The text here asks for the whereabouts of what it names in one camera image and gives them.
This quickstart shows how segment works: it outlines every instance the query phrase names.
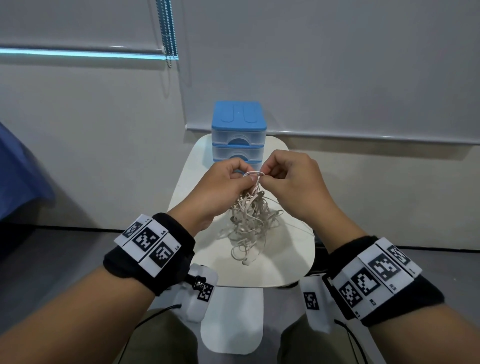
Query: white table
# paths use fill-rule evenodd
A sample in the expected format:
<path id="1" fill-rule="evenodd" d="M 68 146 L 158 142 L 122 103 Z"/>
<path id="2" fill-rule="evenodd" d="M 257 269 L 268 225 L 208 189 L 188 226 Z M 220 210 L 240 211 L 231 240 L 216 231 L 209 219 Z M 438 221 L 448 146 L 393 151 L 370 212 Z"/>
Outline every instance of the white table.
<path id="1" fill-rule="evenodd" d="M 275 149 L 288 150 L 281 140 L 267 136 L 264 161 Z M 209 134 L 193 146 L 169 209 L 190 193 L 212 164 Z M 268 191 L 265 196 L 276 200 Z M 274 209 L 281 208 L 270 200 L 268 204 Z M 210 350 L 237 354 L 255 350 L 263 335 L 262 288 L 293 283 L 310 270 L 315 258 L 311 228 L 286 212 L 279 220 L 280 226 L 267 234 L 264 252 L 249 266 L 234 260 L 230 255 L 232 243 L 228 238 L 219 237 L 220 231 L 228 227 L 228 212 L 217 216 L 208 229 L 195 237 L 192 263 L 216 270 L 219 277 L 201 327 L 202 340 Z"/>

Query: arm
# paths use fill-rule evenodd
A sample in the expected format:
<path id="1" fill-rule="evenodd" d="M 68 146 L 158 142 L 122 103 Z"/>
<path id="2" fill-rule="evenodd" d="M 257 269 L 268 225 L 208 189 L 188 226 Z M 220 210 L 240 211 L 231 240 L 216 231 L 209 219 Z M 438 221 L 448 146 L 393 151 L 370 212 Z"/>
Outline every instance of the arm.
<path id="1" fill-rule="evenodd" d="M 215 163 L 168 214 L 195 236 L 253 186 L 237 169 L 252 170 L 240 158 Z M 2 335 L 0 361 L 112 363 L 154 297 L 135 279 L 100 267 Z"/>
<path id="2" fill-rule="evenodd" d="M 367 235 L 334 203 L 318 164 L 307 154 L 276 150 L 261 171 L 262 186 L 310 225 L 329 253 Z M 388 363 L 480 363 L 479 330 L 445 304 L 384 321 L 370 333 Z"/>

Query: pants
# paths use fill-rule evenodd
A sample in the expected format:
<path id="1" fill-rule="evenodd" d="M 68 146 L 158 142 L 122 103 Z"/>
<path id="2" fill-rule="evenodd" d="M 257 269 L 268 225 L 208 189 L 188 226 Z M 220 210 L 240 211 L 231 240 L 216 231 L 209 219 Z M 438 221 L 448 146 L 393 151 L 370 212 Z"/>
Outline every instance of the pants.
<path id="1" fill-rule="evenodd" d="M 145 319 L 159 310 L 150 310 Z M 118 364 L 120 355 L 115 360 Z M 334 325 L 330 334 L 313 331 L 306 315 L 282 333 L 277 354 L 279 364 L 363 363 L 355 341 Z M 173 313 L 166 311 L 134 331 L 121 364 L 197 364 L 197 338 Z"/>

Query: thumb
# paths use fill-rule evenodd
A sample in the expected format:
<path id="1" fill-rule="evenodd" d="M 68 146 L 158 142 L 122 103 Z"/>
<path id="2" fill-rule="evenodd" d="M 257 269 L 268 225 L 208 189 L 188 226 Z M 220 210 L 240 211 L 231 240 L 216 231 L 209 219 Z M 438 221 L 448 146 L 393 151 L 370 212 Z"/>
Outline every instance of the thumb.
<path id="1" fill-rule="evenodd" d="M 260 177 L 260 184 L 262 185 L 262 187 L 267 191 L 270 191 L 276 198 L 278 198 L 278 195 L 282 190 L 283 183 L 285 183 L 285 180 L 279 180 L 273 178 L 272 176 Z"/>
<path id="2" fill-rule="evenodd" d="M 233 182 L 237 187 L 238 193 L 248 190 L 250 187 L 252 187 L 255 184 L 255 181 L 253 180 L 252 176 L 245 176 L 245 177 L 236 178 L 233 180 Z"/>

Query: white wall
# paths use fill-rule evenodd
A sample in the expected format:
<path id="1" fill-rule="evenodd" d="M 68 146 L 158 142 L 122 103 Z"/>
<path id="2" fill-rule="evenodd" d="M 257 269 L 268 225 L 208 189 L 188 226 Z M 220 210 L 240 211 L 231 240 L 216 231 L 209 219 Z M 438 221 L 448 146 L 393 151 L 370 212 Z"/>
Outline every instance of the white wall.
<path id="1" fill-rule="evenodd" d="M 0 120 L 54 185 L 41 225 L 122 229 L 164 211 L 196 140 L 178 73 L 158 62 L 0 58 Z M 283 139 L 369 233 L 480 249 L 480 147 Z"/>

